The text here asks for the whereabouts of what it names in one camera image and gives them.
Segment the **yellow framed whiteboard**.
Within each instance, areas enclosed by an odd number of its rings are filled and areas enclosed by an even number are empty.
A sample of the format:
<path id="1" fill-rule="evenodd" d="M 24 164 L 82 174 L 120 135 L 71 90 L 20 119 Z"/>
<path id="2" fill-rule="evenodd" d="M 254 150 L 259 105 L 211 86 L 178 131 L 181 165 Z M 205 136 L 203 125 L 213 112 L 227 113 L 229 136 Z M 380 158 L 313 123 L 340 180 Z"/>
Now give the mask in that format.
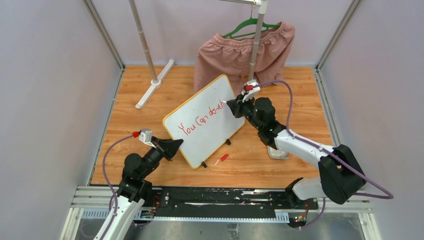
<path id="1" fill-rule="evenodd" d="M 245 124 L 225 104 L 235 98 L 222 74 L 163 118 L 169 135 L 183 140 L 179 150 L 191 168 L 200 167 Z"/>

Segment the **red marker cap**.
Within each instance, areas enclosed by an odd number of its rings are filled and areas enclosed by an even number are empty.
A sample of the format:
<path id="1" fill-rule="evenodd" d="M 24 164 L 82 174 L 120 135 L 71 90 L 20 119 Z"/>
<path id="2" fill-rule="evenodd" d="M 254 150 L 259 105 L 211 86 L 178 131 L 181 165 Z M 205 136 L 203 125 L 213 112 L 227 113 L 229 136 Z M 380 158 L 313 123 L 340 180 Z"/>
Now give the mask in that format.
<path id="1" fill-rule="evenodd" d="M 224 161 L 227 157 L 229 156 L 229 154 L 225 154 L 220 158 L 220 161 Z"/>

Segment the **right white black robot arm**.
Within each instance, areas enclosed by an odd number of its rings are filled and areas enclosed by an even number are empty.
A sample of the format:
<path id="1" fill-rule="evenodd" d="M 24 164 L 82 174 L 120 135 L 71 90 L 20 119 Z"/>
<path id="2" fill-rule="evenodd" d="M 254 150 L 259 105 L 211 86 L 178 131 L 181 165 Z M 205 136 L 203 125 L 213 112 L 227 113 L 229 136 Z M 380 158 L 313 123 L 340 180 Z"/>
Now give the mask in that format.
<path id="1" fill-rule="evenodd" d="M 268 97 L 242 99 L 238 95 L 226 102 L 235 118 L 245 118 L 266 146 L 295 155 L 319 171 L 318 177 L 300 177 L 285 188 L 285 201 L 290 208 L 298 209 L 313 198 L 328 198 L 342 205 L 366 184 L 359 176 L 363 170 L 348 146 L 320 144 L 290 131 L 276 120 L 276 110 Z"/>

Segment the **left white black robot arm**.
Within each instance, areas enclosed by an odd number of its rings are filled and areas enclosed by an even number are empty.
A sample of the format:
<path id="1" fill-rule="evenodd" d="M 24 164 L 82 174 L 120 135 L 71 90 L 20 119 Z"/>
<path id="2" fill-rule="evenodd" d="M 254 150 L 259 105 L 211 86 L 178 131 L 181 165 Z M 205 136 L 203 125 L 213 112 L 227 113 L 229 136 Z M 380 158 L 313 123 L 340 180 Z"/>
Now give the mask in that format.
<path id="1" fill-rule="evenodd" d="M 153 201 L 153 185 L 146 177 L 158 168 L 162 159 L 171 161 L 183 142 L 183 139 L 160 139 L 153 136 L 152 146 L 144 156 L 131 153 L 125 158 L 122 179 L 117 190 L 111 185 L 106 170 L 103 169 L 103 176 L 112 196 L 109 213 L 95 235 L 95 240 L 124 239 L 139 209 L 149 206 Z"/>

